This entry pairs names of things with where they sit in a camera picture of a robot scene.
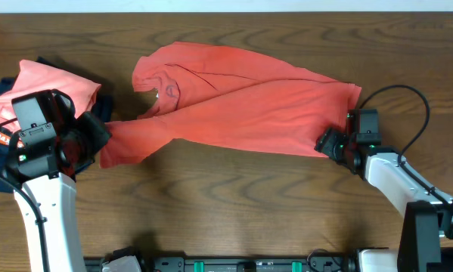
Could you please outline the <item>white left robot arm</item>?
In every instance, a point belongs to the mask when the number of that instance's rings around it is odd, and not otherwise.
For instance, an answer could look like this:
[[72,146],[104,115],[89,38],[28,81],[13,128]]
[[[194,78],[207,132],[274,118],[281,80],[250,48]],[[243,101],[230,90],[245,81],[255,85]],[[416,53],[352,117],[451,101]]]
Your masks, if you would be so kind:
[[86,269],[76,220],[76,175],[95,161],[110,132],[90,112],[19,116],[4,172],[26,230],[33,271]]

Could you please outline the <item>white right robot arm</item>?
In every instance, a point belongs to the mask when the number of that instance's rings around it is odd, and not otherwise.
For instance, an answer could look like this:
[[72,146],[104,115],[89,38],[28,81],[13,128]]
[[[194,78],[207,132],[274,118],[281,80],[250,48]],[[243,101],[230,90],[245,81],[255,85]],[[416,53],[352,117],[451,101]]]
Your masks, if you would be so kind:
[[416,172],[371,130],[328,128],[315,150],[377,188],[403,217],[397,250],[359,249],[348,271],[453,271],[453,197]]

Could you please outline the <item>red t-shirt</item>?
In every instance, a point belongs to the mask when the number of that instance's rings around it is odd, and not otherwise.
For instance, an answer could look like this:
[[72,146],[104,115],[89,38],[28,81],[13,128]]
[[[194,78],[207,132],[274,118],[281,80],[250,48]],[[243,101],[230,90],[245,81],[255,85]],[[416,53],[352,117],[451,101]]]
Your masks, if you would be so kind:
[[345,127],[361,94],[357,85],[264,54],[190,42],[140,58],[132,86],[158,98],[136,119],[109,123],[102,168],[139,163],[175,139],[313,157],[317,139]]

